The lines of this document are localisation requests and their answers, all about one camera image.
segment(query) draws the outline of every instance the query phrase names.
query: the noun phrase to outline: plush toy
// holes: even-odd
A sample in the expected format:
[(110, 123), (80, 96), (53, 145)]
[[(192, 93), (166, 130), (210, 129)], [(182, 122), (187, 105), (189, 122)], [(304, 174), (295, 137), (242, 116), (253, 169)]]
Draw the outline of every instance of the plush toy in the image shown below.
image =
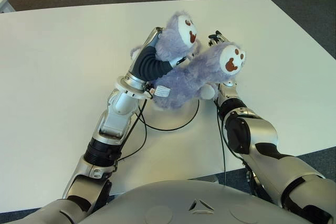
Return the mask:
[[(192, 53), (199, 53), (201, 44), (196, 40), (197, 29), (187, 12), (176, 12), (167, 22), (160, 34), (160, 39), (155, 45), (156, 59), (161, 61), (176, 62)], [(134, 59), (142, 46), (131, 50)]]
[(232, 79), (241, 69), (246, 54), (236, 44), (224, 42), (196, 56), (186, 67), (174, 68), (155, 81), (154, 103), (163, 109), (178, 109), (185, 102), (201, 97), (205, 88)]

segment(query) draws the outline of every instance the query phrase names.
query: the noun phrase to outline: white table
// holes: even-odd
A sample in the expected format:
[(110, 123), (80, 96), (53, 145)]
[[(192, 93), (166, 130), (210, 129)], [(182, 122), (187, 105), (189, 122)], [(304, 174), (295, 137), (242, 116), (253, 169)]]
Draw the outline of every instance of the white table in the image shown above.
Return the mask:
[[(279, 150), (335, 146), (336, 61), (271, 0), (185, 0), (30, 10), (0, 15), (0, 212), (59, 198), (84, 153), (130, 49), (176, 10), (206, 45), (219, 29), (247, 62), (238, 92), (278, 131)], [(124, 153), (143, 141), (139, 123)], [(148, 132), (142, 151), (119, 163), (112, 193), (149, 182), (223, 171), (211, 101), (186, 128)], [(241, 168), (226, 150), (227, 169)]]
[(14, 8), (8, 2), (8, 0), (0, 0), (0, 13), (15, 12)]

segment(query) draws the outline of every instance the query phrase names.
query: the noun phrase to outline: toy tag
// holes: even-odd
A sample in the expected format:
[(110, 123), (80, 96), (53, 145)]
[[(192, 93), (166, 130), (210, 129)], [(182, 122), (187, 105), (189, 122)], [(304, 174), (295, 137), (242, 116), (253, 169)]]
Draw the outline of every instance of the toy tag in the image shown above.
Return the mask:
[(170, 89), (164, 86), (157, 86), (154, 94), (158, 97), (167, 97), (169, 95)]

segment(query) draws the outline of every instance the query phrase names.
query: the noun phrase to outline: furry plush toy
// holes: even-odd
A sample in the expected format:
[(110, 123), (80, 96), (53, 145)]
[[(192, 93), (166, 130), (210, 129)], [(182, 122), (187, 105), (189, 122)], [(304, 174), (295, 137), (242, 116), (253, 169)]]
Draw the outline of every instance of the furry plush toy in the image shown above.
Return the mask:
[[(190, 15), (187, 12), (176, 12), (168, 21), (155, 45), (156, 59), (169, 61), (173, 65), (192, 53), (199, 53), (201, 44), (196, 40), (196, 35), (197, 29)], [(131, 50), (132, 59), (138, 55), (141, 48), (142, 46), (137, 46)]]
[(174, 68), (157, 79), (154, 88), (164, 90), (164, 95), (158, 96), (158, 92), (153, 96), (153, 101), (163, 109), (178, 109), (188, 100), (200, 97), (207, 83), (222, 83), (234, 77), (245, 59), (245, 52), (236, 44), (216, 44), (195, 57), (186, 67)]

